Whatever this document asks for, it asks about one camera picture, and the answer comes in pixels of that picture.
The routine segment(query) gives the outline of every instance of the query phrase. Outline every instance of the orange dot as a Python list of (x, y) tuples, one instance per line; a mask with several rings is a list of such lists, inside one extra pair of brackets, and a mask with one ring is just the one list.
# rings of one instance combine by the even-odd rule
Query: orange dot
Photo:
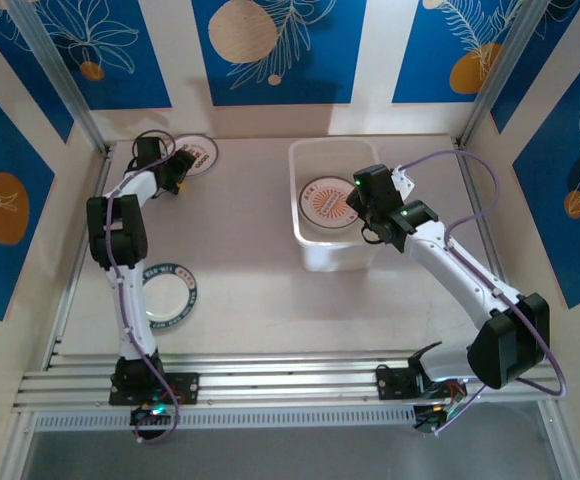
[(478, 93), (500, 49), (498, 43), (489, 43), (461, 57), (452, 67), (450, 88), (464, 95)]
[(17, 177), (0, 173), (0, 244), (14, 246), (28, 227), (30, 204), (26, 188)]
[(103, 80), (103, 77), (105, 76), (103, 68), (101, 68), (98, 64), (91, 62), (90, 60), (83, 62), (79, 66), (79, 71), (81, 72), (81, 75), (86, 77), (88, 80), (92, 80), (93, 82)]
[(580, 218), (580, 192), (578, 190), (573, 190), (566, 195), (566, 200), (563, 203), (570, 218)]

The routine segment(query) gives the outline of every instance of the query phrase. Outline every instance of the plastic bin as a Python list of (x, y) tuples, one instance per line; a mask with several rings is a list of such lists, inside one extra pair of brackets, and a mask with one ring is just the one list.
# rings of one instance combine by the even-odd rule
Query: plastic bin
[(379, 247), (364, 242), (360, 220), (341, 233), (319, 232), (299, 212), (298, 195), (315, 178), (336, 176), (352, 182), (354, 172), (376, 163), (379, 159), (374, 146), (356, 138), (299, 140), (290, 146), (292, 223), (306, 270), (360, 270), (372, 262)]

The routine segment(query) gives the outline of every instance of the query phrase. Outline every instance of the cable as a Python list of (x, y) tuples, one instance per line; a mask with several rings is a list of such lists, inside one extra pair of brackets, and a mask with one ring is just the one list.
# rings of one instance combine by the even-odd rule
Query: cable
[[(470, 270), (470, 272), (472, 272), (481, 282), (483, 282), (484, 285), (486, 285), (488, 287), (488, 289), (492, 292), (492, 294), (498, 298), (500, 298), (511, 310), (512, 312), (517, 316), (517, 318), (519, 318), (519, 320), (521, 320), (521, 322), (523, 323), (523, 325), (528, 329), (528, 331), (532, 334), (533, 338), (536, 340), (537, 344), (539, 345), (539, 347), (541, 348), (541, 350), (543, 351), (543, 353), (545, 354), (546, 358), (548, 359), (548, 361), (550, 362), (550, 365), (552, 366), (552, 368), (554, 369), (555, 375), (557, 376), (557, 380), (559, 381), (559, 390), (551, 390), (548, 387), (545, 387), (543, 385), (540, 385), (532, 380), (527, 380), (525, 378), (517, 378), (516, 380), (518, 380), (521, 383), (524, 383), (525, 385), (529, 385), (533, 388), (536, 388), (537, 390), (547, 393), (549, 395), (553, 395), (556, 397), (564, 397), (566, 395), (566, 392), (568, 390), (567, 387), (567, 383), (566, 383), (566, 379), (565, 376), (563, 374), (563, 370), (561, 369), (561, 366), (559, 365), (559, 362), (557, 362), (557, 359), (555, 358), (554, 354), (552, 353), (552, 351), (550, 350), (550, 347), (548, 347), (548, 345), (546, 344), (546, 342), (543, 340), (543, 338), (541, 337), (541, 335), (539, 334), (539, 332), (537, 331), (537, 329), (534, 327), (534, 325), (532, 325), (532, 322), (528, 319), (528, 317), (526, 317), (526, 315), (519, 309), (519, 307), (517, 307), (517, 305), (510, 299), (508, 298), (500, 289), (498, 289), (496, 287), (496, 285), (494, 285), (489, 279), (488, 277), (486, 277), (483, 273), (481, 273), (481, 271), (476, 268), (468, 259), (466, 259), (463, 255), (461, 255), (452, 245), (451, 242), (451, 238), (450, 238), (450, 234), (452, 233), (452, 231), (457, 228), (459, 225), (463, 225), (464, 223), (470, 222), (472, 220), (477, 220), (479, 218), (484, 217), (485, 215), (487, 215), (490, 211), (492, 211), (492, 209), (495, 207), (495, 205), (497, 204), (497, 202), (499, 201), (499, 198), (501, 196), (501, 189), (500, 189), (500, 184), (499, 184), (499, 177), (497, 175), (497, 173), (494, 171), (494, 169), (488, 164), (488, 162), (486, 162), (483, 158), (481, 158), (480, 156), (471, 153), (471, 152), (467, 152), (464, 150), (458, 151), (458, 150), (441, 150), (438, 152), (434, 152), (431, 153), (430, 155), (426, 155), (424, 157), (419, 158), (418, 160), (415, 160), (414, 162), (408, 163), (406, 165), (403, 165), (399, 168), (399, 171), (405, 171), (408, 168), (414, 167), (416, 165), (419, 165), (420, 163), (423, 163), (427, 160), (430, 160), (431, 158), (434, 157), (440, 157), (442, 155), (464, 155), (466, 157), (472, 158), (473, 160), (476, 160), (477, 162), (479, 162), (481, 165), (483, 165), (483, 167), (488, 171), (488, 173), (490, 174), (490, 177), (492, 178), (492, 181), (494, 182), (494, 198), (492, 200), (492, 202), (490, 202), (490, 204), (488, 206), (486, 206), (484, 209), (482, 209), (479, 212), (476, 212), (472, 215), (468, 215), (464, 218), (460, 218), (459, 220), (456, 220), (455, 222), (451, 223), (445, 233), (444, 236), (444, 243), (446, 245), (446, 247), (448, 248), (448, 250), (450, 251), (450, 253), (452, 253), (452, 255), (454, 255), (454, 257), (459, 260), (459, 262), (461, 264), (463, 264), (468, 270)], [(482, 386), (479, 391), (472, 396), (472, 398), (470, 398), (470, 400), (468, 400), (468, 403), (466, 403), (466, 406), (464, 408), (461, 409), (461, 411), (459, 413), (457, 413), (457, 415), (455, 415), (451, 420), (449, 420), (443, 427), (441, 427), (440, 429), (435, 431), (435, 434), (438, 434), (439, 432), (441, 432), (444, 428), (446, 428), (450, 423), (452, 423), (459, 415), (461, 415), (473, 402), (474, 400), (477, 398), (478, 395), (481, 394), (481, 392), (483, 391), (483, 389), (486, 386)]]
[(172, 135), (170, 135), (167, 132), (164, 132), (163, 130), (146, 130), (145, 132), (143, 132), (139, 136), (137, 136), (134, 139), (134, 141), (132, 142), (132, 155), (133, 155), (133, 157), (136, 158), (136, 156), (137, 156), (137, 154), (135, 153), (136, 146), (137, 146), (137, 140), (139, 140), (140, 138), (143, 138), (144, 136), (151, 134), (151, 133), (158, 133), (160, 135), (165, 135), (166, 137), (168, 137), (172, 141), (172, 146), (173, 146), (172, 152), (168, 153), (166, 150), (166, 154), (164, 157), (162, 157), (162, 158), (154, 161), (153, 163), (146, 165), (145, 167), (131, 173), (126, 178), (124, 178), (123, 181), (110, 193), (110, 197), (108, 198), (108, 204), (106, 207), (105, 243), (106, 243), (106, 254), (108, 255), (108, 261), (110, 262), (110, 265), (111, 265), (112, 269), (114, 270), (115, 276), (117, 278), (117, 288), (119, 289), (119, 306), (120, 306), (120, 312), (121, 312), (121, 321), (123, 323), (124, 328), (126, 329), (126, 331), (128, 333), (128, 338), (130, 339), (130, 343), (132, 343), (132, 346), (135, 348), (135, 350), (137, 351), (137, 353), (141, 357), (141, 360), (143, 360), (143, 362), (146, 364), (146, 366), (148, 367), (150, 372), (157, 378), (157, 380), (163, 386), (163, 388), (166, 390), (166, 392), (168, 392), (168, 395), (172, 399), (172, 404), (174, 405), (175, 413), (174, 413), (174, 420), (172, 422), (172, 427), (170, 428), (170, 430), (168, 430), (164, 434), (158, 436), (157, 438), (154, 438), (151, 440), (146, 440), (144, 438), (141, 438), (139, 436), (139, 433), (138, 433), (139, 432), (139, 425), (138, 424), (136, 425), (135, 435), (137, 437), (137, 441), (143, 442), (147, 445), (156, 445), (156, 444), (161, 443), (164, 440), (166, 440), (177, 429), (177, 425), (179, 424), (179, 402), (178, 402), (177, 397), (175, 396), (174, 392), (172, 391), (172, 388), (170, 388), (170, 385), (168, 385), (168, 382), (166, 381), (166, 379), (159, 373), (159, 371), (155, 368), (155, 366), (152, 365), (152, 362), (148, 359), (146, 352), (143, 351), (143, 348), (141, 348), (141, 345), (139, 345), (139, 342), (137, 342), (136, 338), (134, 337), (134, 333), (133, 333), (132, 329), (130, 328), (130, 323), (128, 322), (127, 312), (126, 312), (125, 305), (124, 305), (124, 300), (125, 300), (124, 293), (123, 293), (123, 280), (124, 280), (124, 278), (123, 278), (123, 275), (121, 275), (121, 270), (119, 269), (119, 265), (117, 264), (117, 262), (114, 258), (114, 254), (112, 253), (112, 240), (111, 240), (111, 231), (112, 231), (112, 223), (113, 223), (112, 222), (112, 204), (114, 203), (114, 199), (117, 197), (117, 195), (119, 195), (119, 193), (121, 193), (121, 190), (128, 184), (128, 182), (130, 182), (132, 179), (134, 179), (137, 175), (145, 172), (146, 170), (149, 170), (150, 168), (156, 167), (157, 165), (160, 165), (164, 162), (167, 162), (177, 152), (177, 147), (175, 145), (174, 137)]

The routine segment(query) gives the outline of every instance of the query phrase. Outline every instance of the vent grille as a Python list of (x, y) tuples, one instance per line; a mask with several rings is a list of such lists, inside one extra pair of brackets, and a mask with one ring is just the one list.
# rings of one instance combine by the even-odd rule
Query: vent grille
[[(178, 428), (284, 428), (354, 425), (412, 425), (414, 409), (408, 405), (323, 408), (195, 409), (181, 412)], [(128, 411), (48, 412), (37, 417), (37, 432), (126, 430)], [(142, 429), (158, 429), (169, 418)]]

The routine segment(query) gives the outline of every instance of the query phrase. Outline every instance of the white tabletop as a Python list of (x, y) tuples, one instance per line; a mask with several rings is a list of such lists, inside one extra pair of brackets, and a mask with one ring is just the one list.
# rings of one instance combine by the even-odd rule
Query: white tabletop
[[(452, 149), (447, 136), (364, 137), (380, 161), (404, 164)], [(143, 208), (146, 267), (172, 262), (198, 283), (190, 315), (156, 332), (161, 353), (229, 354), (417, 349), (472, 338), (459, 304), (418, 264), (383, 246), (368, 270), (310, 273), (292, 231), (288, 147), (293, 139), (220, 140), (219, 161), (187, 179), (179, 196)], [(106, 191), (130, 160), (130, 143), (112, 157)], [(456, 158), (409, 171), (420, 198), (446, 224), (471, 212)], [(484, 262), (476, 225), (455, 237)], [(117, 323), (103, 270), (89, 253), (81, 270), (59, 353), (115, 354)]]

